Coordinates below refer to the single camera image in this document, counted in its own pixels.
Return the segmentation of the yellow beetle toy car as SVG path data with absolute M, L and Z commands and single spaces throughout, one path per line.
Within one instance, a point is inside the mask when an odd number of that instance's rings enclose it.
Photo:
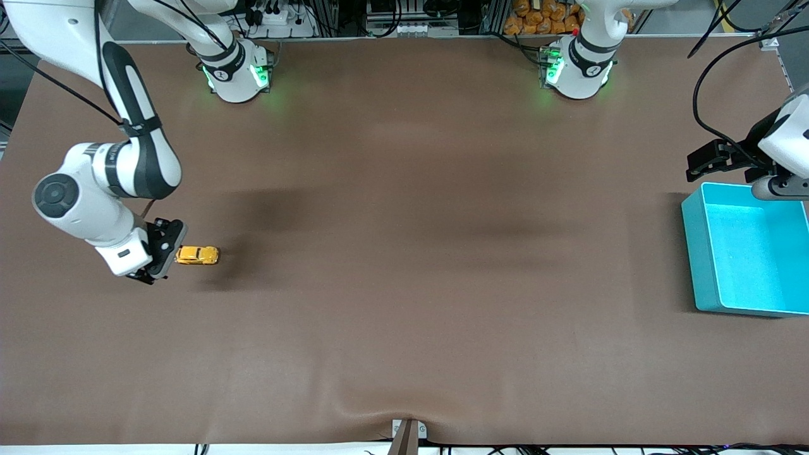
M 216 265 L 220 249 L 215 246 L 181 246 L 174 254 L 174 261 L 183 265 Z

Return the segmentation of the silver table edge strip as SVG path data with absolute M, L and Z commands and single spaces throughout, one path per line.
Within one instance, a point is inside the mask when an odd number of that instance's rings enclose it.
M 790 91 L 790 92 L 794 92 L 794 87 L 793 87 L 793 84 L 792 84 L 792 81 L 791 81 L 791 77 L 789 77 L 788 71 L 787 71 L 787 69 L 786 69 L 786 65 L 785 65 L 785 63 L 784 63 L 783 58 L 781 57 L 781 52 L 780 52 L 780 49 L 778 49 L 778 48 L 777 48 L 777 49 L 775 49 L 775 54 L 776 54 L 776 57 L 777 57 L 778 64 L 779 64 L 779 66 L 780 66 L 781 72 L 782 72 L 782 74 L 783 74 L 783 75 L 784 75 L 784 77 L 785 77 L 785 81 L 786 81 L 786 83 L 787 83 L 787 87 L 788 87 L 788 89 L 789 89 L 789 91 Z

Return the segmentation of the teal plastic bin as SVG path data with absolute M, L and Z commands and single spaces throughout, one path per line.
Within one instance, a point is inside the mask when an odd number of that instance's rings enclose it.
M 809 218 L 803 202 L 760 200 L 749 185 L 705 182 L 681 210 L 700 311 L 809 317 Z

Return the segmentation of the orange packets pile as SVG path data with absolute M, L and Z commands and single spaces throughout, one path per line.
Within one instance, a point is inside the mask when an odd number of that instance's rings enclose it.
M 575 0 L 511 0 L 504 35 L 561 35 L 577 33 L 586 12 Z

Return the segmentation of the brown table mat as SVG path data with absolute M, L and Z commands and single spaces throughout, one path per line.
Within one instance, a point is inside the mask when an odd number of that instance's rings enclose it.
M 215 266 L 115 277 L 32 207 L 122 134 L 37 76 L 0 159 L 0 444 L 809 444 L 809 317 L 702 313 L 680 212 L 700 72 L 624 41 L 594 98 L 495 39 L 294 42 L 269 94 L 133 45 Z

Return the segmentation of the white power strip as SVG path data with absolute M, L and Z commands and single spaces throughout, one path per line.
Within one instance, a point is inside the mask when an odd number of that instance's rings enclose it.
M 239 24 L 249 39 L 305 39 L 321 37 L 311 8 L 303 4 L 283 4 L 279 13 L 264 9 L 238 15 Z

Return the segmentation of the white connector block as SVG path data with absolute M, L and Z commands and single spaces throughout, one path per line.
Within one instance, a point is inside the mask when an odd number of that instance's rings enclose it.
M 381 18 L 381 20 L 368 20 L 365 18 L 362 21 L 362 28 L 374 37 L 386 35 L 389 38 L 457 37 L 463 31 L 454 18 L 450 20 L 402 20 L 391 31 L 394 24 L 395 20 L 392 18 Z

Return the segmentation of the grey table clamp bracket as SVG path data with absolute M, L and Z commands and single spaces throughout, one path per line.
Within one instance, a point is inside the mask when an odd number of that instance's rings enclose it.
M 422 421 L 393 420 L 392 444 L 387 455 L 418 455 L 420 443 L 427 436 L 427 424 Z

